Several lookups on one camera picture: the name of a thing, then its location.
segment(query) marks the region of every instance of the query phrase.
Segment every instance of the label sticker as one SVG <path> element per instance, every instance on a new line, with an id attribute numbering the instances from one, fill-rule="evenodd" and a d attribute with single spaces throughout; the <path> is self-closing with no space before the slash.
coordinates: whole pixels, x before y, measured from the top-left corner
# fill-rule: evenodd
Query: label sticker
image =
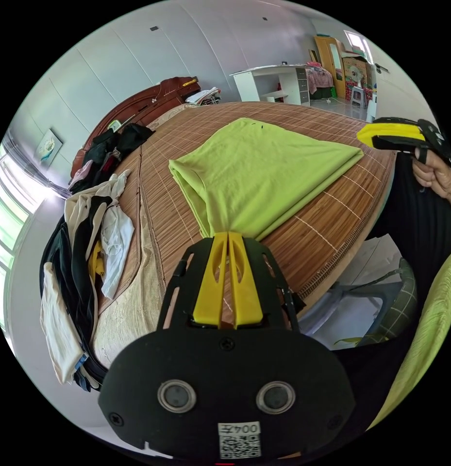
<path id="1" fill-rule="evenodd" d="M 261 456 L 259 422 L 218 424 L 220 458 L 237 460 Z"/>

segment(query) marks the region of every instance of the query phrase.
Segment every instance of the window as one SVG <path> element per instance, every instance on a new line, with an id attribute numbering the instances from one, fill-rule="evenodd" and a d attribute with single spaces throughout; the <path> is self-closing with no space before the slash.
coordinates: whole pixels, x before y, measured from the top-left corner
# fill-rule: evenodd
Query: window
<path id="1" fill-rule="evenodd" d="M 360 50 L 365 58 L 373 64 L 374 61 L 372 59 L 371 50 L 369 50 L 369 46 L 367 44 L 366 38 L 360 34 L 352 33 L 350 31 L 345 31 L 348 41 L 350 42 L 351 48 L 353 51 L 356 49 Z"/>
<path id="2" fill-rule="evenodd" d="M 5 318 L 10 270 L 25 225 L 48 194 L 0 145 L 0 326 L 10 346 Z"/>

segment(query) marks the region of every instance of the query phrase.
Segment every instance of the screw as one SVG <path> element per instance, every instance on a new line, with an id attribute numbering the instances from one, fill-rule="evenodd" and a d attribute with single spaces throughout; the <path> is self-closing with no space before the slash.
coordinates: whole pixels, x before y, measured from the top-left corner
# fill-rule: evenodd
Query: screw
<path id="1" fill-rule="evenodd" d="M 343 417 L 340 414 L 337 414 L 333 418 L 329 419 L 329 422 L 327 423 L 327 428 L 330 431 L 333 431 L 337 429 L 338 427 L 340 427 L 342 425 L 342 422 L 343 422 Z"/>
<path id="2" fill-rule="evenodd" d="M 219 342 L 219 347 L 224 351 L 232 351 L 235 348 L 235 342 L 226 336 Z"/>
<path id="3" fill-rule="evenodd" d="M 122 427 L 123 426 L 123 419 L 117 413 L 110 413 L 109 420 L 112 422 L 114 426 Z"/>

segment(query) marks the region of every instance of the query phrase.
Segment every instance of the wooden wardrobe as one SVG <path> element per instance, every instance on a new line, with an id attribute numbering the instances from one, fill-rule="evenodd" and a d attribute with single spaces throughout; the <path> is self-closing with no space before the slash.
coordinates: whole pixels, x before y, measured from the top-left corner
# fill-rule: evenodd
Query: wooden wardrobe
<path id="1" fill-rule="evenodd" d="M 321 65 L 332 74 L 334 78 L 337 97 L 345 98 L 345 73 L 341 52 L 345 50 L 344 45 L 334 37 L 315 36 L 314 40 L 319 51 Z"/>

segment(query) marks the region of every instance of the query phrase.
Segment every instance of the qr code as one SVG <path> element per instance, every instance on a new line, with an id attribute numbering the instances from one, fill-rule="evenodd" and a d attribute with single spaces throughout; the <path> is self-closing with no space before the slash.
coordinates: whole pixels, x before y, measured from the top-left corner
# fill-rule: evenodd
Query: qr code
<path id="1" fill-rule="evenodd" d="M 261 456 L 259 435 L 220 436 L 222 459 L 256 458 Z"/>

